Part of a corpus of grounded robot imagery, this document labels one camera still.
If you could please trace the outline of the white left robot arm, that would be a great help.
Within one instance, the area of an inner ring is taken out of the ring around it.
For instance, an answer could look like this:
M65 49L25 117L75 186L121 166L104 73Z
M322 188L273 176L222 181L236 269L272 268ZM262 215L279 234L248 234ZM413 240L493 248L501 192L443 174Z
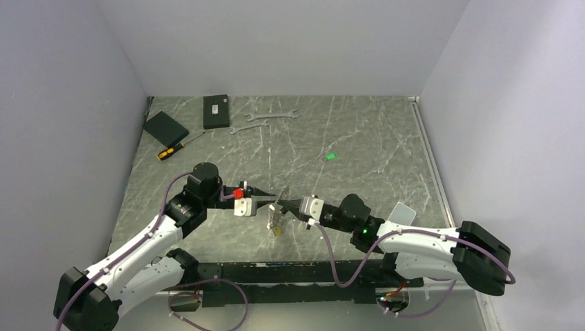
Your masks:
M275 194L249 186L226 186L213 163L198 163L180 193L166 192L157 215L138 234L99 262L80 270L72 267L59 280L53 308L56 330L114 330L119 320L158 291L177 285L192 288L199 262L174 246L194 232L210 209L233 210L252 217L277 201Z

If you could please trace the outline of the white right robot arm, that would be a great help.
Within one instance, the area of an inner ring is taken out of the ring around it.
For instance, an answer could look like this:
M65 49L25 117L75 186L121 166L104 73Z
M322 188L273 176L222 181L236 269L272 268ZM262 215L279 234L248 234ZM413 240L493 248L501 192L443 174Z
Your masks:
M330 228L351 235L350 243L370 256L382 254L380 277L389 286L411 279L463 281L472 289L502 296L516 278L509 269L510 248L480 224L422 228L374 217L356 194L338 206L317 197L281 200L278 205L321 232Z

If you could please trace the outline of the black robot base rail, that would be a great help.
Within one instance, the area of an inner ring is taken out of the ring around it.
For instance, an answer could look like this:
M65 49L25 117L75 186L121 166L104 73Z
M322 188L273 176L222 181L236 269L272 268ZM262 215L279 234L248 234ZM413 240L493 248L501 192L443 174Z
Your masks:
M333 280L327 261L200 263L186 271L173 290L195 290L205 308L249 303L347 301L374 304L386 291L420 288L422 279L400 281L381 259L369 260L347 288Z

